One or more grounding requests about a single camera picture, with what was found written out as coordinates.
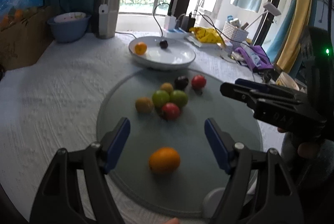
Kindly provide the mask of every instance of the thermos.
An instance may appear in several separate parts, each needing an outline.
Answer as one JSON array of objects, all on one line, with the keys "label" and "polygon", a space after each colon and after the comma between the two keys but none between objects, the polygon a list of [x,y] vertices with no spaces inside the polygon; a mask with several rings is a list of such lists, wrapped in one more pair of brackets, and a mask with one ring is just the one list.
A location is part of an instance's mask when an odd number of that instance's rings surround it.
[{"label": "thermos", "polygon": [[91,21],[92,32],[98,38],[115,36],[120,0],[94,0],[94,13]]}]

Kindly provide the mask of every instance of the white plate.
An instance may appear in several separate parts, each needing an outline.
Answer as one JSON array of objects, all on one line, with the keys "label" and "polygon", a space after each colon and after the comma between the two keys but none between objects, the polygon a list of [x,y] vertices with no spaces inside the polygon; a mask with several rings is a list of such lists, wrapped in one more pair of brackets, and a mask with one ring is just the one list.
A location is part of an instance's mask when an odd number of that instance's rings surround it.
[{"label": "white plate", "polygon": [[83,12],[70,12],[58,15],[54,18],[55,23],[64,23],[64,22],[71,22],[73,20],[77,20],[80,18],[85,18],[86,13]]},{"label": "white plate", "polygon": [[[159,43],[167,40],[168,48],[161,49]],[[144,42],[147,45],[146,53],[137,55],[135,45]],[[178,70],[188,67],[195,60],[194,51],[185,43],[165,37],[136,38],[129,44],[132,57],[140,64],[158,70]]]}]

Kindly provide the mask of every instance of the blue plastic bowl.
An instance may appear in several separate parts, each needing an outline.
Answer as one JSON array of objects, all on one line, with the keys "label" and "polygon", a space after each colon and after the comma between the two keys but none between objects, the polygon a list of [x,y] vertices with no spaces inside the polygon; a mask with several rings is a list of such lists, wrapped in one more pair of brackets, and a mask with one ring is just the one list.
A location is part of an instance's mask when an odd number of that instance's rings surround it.
[{"label": "blue plastic bowl", "polygon": [[52,17],[47,24],[50,25],[51,32],[59,43],[69,43],[84,36],[90,17],[91,15],[86,15],[85,18],[63,23],[55,23],[55,17]]}]

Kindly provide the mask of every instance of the white lamp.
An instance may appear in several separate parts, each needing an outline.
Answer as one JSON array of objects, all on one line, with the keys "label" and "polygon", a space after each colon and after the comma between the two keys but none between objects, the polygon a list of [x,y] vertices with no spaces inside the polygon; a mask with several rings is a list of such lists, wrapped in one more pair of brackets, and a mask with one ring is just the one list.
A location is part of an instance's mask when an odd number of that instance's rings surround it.
[{"label": "white lamp", "polygon": [[248,26],[245,28],[245,30],[246,30],[247,28],[249,28],[249,26],[251,26],[252,24],[254,24],[259,18],[261,18],[262,15],[267,14],[268,12],[269,12],[269,13],[272,13],[275,17],[280,16],[280,15],[282,14],[281,11],[279,11],[278,8],[277,8],[276,6],[274,6],[274,5],[273,5],[272,3],[270,3],[270,2],[266,2],[266,3],[264,3],[264,4],[263,4],[263,8],[264,8],[264,12],[263,12],[260,16],[258,16],[258,17],[255,19],[255,21],[253,21],[250,25],[248,25]]}]

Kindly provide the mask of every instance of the cardboard box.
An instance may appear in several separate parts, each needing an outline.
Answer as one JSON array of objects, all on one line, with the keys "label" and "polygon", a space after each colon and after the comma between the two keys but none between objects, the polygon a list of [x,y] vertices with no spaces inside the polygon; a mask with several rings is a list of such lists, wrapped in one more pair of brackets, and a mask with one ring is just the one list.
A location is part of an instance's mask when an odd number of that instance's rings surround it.
[{"label": "cardboard box", "polygon": [[47,20],[57,15],[51,6],[0,32],[0,64],[5,70],[31,66],[53,40]]}]

